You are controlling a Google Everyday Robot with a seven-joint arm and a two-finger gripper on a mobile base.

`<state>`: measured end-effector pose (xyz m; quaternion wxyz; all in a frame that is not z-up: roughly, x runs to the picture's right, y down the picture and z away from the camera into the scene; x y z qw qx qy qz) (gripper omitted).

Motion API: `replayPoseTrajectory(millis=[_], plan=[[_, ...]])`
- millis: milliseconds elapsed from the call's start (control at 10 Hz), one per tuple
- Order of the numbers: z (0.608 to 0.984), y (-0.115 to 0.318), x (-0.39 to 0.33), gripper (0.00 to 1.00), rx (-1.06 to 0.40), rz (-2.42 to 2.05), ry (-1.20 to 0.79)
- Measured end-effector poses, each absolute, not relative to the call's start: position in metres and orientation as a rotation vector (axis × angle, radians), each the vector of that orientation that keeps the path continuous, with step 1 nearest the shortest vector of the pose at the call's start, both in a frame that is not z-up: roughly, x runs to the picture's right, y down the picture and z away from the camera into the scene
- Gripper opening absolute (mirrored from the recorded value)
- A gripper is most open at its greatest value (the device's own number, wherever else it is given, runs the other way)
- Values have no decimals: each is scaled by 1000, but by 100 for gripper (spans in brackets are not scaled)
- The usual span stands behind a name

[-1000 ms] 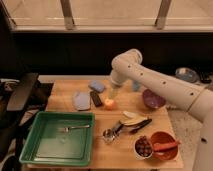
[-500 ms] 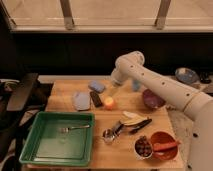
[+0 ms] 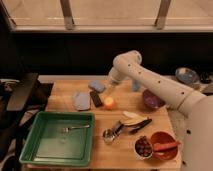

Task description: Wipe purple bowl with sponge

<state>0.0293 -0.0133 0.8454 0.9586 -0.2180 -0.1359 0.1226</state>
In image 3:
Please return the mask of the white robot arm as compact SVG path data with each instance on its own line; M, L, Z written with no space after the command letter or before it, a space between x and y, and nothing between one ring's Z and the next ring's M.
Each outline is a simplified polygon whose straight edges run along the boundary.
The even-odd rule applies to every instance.
M141 66L142 55L132 50L117 55L108 81L119 85L126 77L188 117L181 171L213 171L213 95L205 94Z

